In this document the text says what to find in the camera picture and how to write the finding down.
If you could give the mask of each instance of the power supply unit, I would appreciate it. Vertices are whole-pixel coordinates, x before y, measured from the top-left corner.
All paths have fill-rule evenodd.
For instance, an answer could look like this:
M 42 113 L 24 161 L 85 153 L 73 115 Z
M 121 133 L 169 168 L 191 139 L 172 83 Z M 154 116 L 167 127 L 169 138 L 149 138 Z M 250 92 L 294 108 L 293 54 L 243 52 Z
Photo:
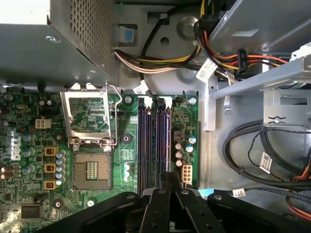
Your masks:
M 0 82 L 118 84 L 113 75 L 112 0 L 0 3 Z

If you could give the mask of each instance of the ram slot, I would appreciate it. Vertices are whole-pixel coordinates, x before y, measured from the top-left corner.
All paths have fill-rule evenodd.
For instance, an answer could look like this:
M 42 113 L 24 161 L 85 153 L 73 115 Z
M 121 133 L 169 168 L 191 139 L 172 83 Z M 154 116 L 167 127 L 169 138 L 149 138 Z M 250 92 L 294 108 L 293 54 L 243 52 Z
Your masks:
M 156 175 L 155 184 L 160 186 L 160 172 L 170 171 L 171 159 L 171 110 L 165 109 L 161 99 L 156 113 Z
M 151 187 L 152 114 L 138 100 L 138 194 Z

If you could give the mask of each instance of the green circuit board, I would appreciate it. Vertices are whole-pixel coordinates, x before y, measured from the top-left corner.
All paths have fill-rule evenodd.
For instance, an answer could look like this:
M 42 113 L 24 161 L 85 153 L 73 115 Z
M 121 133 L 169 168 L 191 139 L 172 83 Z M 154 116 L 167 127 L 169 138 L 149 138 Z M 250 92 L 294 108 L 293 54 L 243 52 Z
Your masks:
M 109 95 L 112 134 L 116 135 L 113 129 L 117 122 L 119 141 L 112 152 L 103 152 L 94 146 L 80 147 L 79 152 L 73 152 L 68 147 L 58 93 L 0 95 L 0 167 L 7 169 L 1 173 L 0 181 L 0 233 L 35 232 L 118 193 L 138 192 L 138 96 L 129 95 L 130 103 L 124 101 L 125 97 L 123 95 L 123 102 L 115 109 L 118 96 Z M 171 170 L 182 174 L 174 157 L 175 145 L 179 143 L 183 163 L 193 166 L 192 185 L 197 185 L 198 105 L 188 102 L 189 98 L 197 100 L 197 97 L 171 98 Z M 86 133 L 107 131 L 101 116 L 102 100 L 72 99 L 69 102 L 74 116 L 72 129 Z M 190 135 L 196 138 L 196 143 L 188 152 Z

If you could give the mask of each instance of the motherboard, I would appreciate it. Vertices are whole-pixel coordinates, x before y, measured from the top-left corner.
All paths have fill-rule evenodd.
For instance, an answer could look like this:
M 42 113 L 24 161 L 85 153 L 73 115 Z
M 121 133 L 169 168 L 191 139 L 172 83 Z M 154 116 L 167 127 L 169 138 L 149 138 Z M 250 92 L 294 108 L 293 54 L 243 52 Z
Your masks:
M 197 185 L 197 96 L 107 98 L 69 98 L 68 117 L 59 93 L 0 95 L 1 233 L 35 232 L 124 191 L 143 195 L 162 171 Z

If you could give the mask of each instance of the metal mesh grille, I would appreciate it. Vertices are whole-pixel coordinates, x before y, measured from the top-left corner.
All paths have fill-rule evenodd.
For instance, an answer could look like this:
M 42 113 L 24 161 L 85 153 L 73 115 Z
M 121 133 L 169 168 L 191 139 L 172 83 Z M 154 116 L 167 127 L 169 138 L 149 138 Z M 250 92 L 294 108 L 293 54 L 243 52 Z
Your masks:
M 70 28 L 110 71 L 112 0 L 71 0 Z

